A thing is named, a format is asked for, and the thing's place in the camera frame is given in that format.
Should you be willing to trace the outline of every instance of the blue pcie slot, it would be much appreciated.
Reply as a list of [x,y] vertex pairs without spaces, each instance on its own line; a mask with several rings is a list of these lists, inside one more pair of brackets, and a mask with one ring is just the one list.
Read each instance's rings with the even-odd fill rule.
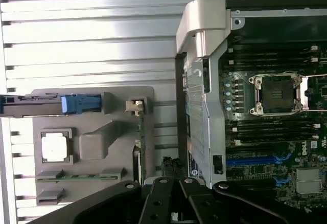
[[230,166],[242,166],[242,165],[255,165],[255,164],[275,164],[276,159],[274,157],[264,158],[249,158],[249,159],[227,159],[227,167]]

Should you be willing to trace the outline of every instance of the cpu socket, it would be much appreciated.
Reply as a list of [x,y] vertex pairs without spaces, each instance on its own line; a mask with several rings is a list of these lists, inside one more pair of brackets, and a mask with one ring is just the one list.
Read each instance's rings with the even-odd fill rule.
[[287,116],[302,111],[297,73],[259,74],[250,77],[254,85],[255,106],[249,112],[255,116]]

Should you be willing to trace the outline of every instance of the green circuit board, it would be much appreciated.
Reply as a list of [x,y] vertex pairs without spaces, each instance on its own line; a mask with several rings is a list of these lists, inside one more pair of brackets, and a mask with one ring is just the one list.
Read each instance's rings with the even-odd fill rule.
[[326,43],[228,46],[219,60],[227,180],[308,212],[327,208],[325,59]]

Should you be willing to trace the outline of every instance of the motherboard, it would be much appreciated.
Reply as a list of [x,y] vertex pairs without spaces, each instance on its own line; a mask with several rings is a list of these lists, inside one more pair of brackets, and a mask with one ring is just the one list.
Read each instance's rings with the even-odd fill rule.
[[228,181],[327,207],[327,43],[228,44],[219,60]]

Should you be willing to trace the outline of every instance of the ribbed metal surface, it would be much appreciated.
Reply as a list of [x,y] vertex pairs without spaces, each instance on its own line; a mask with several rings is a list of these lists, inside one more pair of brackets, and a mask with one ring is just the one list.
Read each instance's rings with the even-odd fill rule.
[[[176,144],[174,37],[190,1],[2,0],[0,91],[151,85],[155,143]],[[36,207],[31,120],[3,119],[2,124],[10,222],[23,224],[61,206]],[[157,165],[163,155],[177,156],[169,147],[157,147],[165,148],[156,150]]]

